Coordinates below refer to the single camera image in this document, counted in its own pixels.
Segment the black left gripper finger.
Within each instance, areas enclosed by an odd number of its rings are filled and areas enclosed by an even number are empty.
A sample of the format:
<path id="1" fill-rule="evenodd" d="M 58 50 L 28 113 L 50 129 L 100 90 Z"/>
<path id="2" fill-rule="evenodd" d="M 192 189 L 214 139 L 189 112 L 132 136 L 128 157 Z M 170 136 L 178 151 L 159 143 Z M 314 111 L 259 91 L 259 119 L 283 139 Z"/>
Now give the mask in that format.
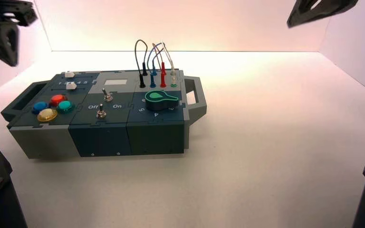
<path id="1" fill-rule="evenodd" d="M 28 27 L 38 19 L 33 3 L 22 0 L 0 0 L 0 23 Z"/>
<path id="2" fill-rule="evenodd" d="M 9 66 L 18 65 L 19 29 L 16 23 L 0 23 L 0 60 Z"/>

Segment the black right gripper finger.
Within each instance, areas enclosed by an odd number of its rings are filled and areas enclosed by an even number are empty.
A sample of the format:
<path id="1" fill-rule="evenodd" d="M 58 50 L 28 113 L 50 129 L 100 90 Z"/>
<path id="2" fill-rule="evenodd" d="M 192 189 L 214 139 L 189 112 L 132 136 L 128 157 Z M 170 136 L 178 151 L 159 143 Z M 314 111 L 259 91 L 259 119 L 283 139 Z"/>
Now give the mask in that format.
<path id="1" fill-rule="evenodd" d="M 358 0 L 297 0 L 289 14 L 287 27 L 293 28 L 344 13 L 357 3 Z"/>

